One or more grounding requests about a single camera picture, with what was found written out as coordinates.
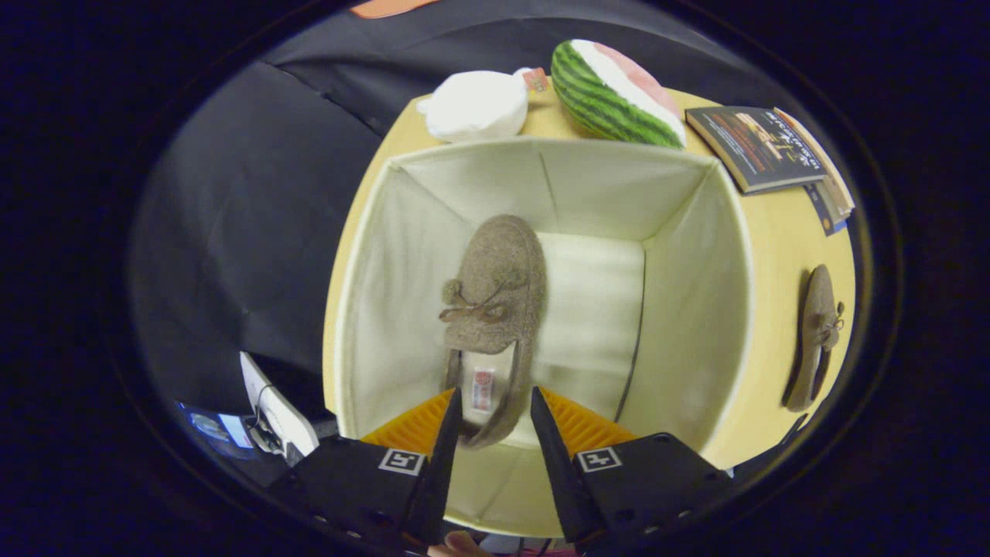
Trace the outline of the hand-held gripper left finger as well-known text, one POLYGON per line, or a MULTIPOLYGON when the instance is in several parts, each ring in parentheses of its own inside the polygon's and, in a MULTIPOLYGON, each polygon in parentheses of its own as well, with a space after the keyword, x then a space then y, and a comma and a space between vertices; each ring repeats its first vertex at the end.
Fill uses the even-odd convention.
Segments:
POLYGON ((270 496, 354 551, 424 552, 442 540, 461 410, 461 391, 450 388, 364 439, 333 437, 270 496))

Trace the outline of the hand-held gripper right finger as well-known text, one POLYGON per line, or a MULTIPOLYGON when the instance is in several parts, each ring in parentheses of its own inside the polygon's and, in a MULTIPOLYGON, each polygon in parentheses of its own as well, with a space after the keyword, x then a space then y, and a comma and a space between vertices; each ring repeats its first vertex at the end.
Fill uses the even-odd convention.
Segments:
POLYGON ((634 435, 543 387, 531 389, 530 413, 563 535, 579 552, 676 551, 732 489, 668 432, 634 435))

